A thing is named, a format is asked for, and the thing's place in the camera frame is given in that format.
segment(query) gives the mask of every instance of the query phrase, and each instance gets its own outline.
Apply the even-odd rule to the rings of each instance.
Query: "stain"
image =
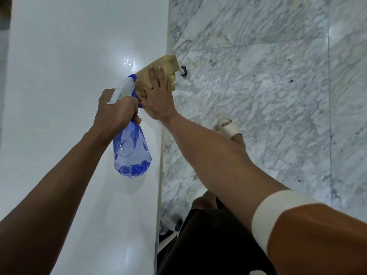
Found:
[[[303,0],[293,0],[293,5],[291,7],[292,10],[298,8],[302,4]]]

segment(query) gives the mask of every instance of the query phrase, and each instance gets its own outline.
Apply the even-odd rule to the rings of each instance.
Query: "forearm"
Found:
[[[89,131],[0,222],[0,273],[49,274],[107,147]]]
[[[219,133],[178,114],[162,123],[205,187],[249,230],[259,204],[269,195],[287,189],[256,167],[244,149]]]

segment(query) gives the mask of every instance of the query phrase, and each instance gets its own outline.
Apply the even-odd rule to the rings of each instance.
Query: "white edge trim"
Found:
[[[273,193],[261,202],[255,211],[251,229],[255,240],[266,255],[268,255],[268,240],[279,216],[288,209],[313,203],[320,202],[293,190]]]

